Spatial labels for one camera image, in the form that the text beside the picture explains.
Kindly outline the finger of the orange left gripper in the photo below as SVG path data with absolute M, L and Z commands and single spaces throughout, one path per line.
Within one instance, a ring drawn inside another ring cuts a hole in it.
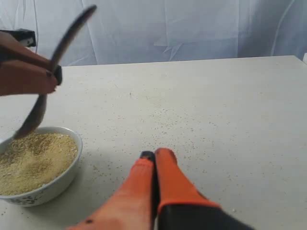
M 34 31 L 1 31 L 0 61 L 20 60 L 44 69 L 49 69 L 50 61 L 30 49 L 36 46 Z
M 0 64 L 0 95 L 49 94 L 61 85 L 61 74 L 54 75 L 45 68 L 23 61 Z

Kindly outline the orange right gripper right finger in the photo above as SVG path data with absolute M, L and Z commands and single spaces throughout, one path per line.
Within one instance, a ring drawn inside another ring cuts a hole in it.
M 245 224 L 207 199 L 180 170 L 174 152 L 155 151 L 160 191 L 158 229 L 160 230 L 250 230 Z

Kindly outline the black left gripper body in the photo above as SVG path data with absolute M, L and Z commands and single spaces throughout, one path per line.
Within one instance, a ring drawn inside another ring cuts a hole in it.
M 35 47 L 35 32 L 26 29 L 0 30 L 0 59 L 24 60 L 28 47 Z

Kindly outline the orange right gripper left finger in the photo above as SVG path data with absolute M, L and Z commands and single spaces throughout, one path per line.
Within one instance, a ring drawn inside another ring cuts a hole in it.
M 143 151 L 120 188 L 83 222 L 70 230 L 153 230 L 155 157 Z

